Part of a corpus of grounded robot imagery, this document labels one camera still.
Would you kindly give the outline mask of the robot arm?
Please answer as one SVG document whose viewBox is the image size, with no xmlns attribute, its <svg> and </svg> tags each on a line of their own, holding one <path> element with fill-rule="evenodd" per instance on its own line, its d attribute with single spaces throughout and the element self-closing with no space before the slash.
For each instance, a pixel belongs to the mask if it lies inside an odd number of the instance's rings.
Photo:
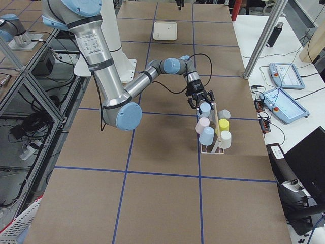
<svg viewBox="0 0 325 244">
<path fill-rule="evenodd" d="M 151 61 L 127 85 L 116 68 L 110 38 L 119 37 L 112 1 L 42 1 L 43 23 L 74 34 L 87 69 L 94 76 L 104 101 L 104 122 L 120 130 L 135 129 L 142 119 L 142 109 L 132 101 L 160 74 L 182 75 L 187 83 L 186 96 L 192 109 L 203 113 L 203 105 L 214 110 L 213 91 L 206 91 L 189 56 Z"/>
</svg>

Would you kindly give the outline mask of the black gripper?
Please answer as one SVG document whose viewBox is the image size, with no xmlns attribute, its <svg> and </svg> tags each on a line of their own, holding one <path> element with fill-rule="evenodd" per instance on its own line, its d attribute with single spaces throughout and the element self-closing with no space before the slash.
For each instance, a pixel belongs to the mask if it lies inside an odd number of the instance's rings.
<svg viewBox="0 0 325 244">
<path fill-rule="evenodd" d="M 212 90 L 206 92 L 200 79 L 190 81 L 186 87 L 186 96 L 192 96 L 187 101 L 192 109 L 197 109 L 197 102 L 207 101 L 211 107 L 215 101 L 215 96 Z"/>
</svg>

